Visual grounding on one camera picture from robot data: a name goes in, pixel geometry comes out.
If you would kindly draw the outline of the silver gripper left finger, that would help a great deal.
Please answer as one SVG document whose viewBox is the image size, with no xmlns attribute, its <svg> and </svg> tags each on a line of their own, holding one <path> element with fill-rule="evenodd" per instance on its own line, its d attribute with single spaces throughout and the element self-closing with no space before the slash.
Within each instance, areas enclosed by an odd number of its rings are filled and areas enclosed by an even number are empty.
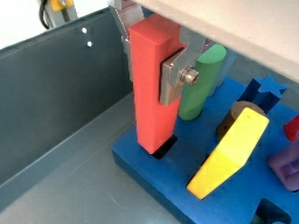
<svg viewBox="0 0 299 224">
<path fill-rule="evenodd" d="M 107 0 L 107 3 L 121 35 L 128 72 L 132 72 L 129 27 L 144 19 L 143 9 L 132 0 Z"/>
</svg>

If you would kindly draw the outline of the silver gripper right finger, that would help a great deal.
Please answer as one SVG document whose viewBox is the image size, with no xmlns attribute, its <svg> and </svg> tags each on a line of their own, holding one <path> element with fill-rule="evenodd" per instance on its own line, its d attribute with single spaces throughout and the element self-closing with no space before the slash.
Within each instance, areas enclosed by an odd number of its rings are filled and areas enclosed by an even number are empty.
<svg viewBox="0 0 299 224">
<path fill-rule="evenodd" d="M 169 106 L 181 96 L 183 87 L 192 87 L 200 74 L 195 71 L 195 60 L 215 45 L 187 27 L 180 28 L 181 48 L 161 63 L 160 103 Z"/>
</svg>

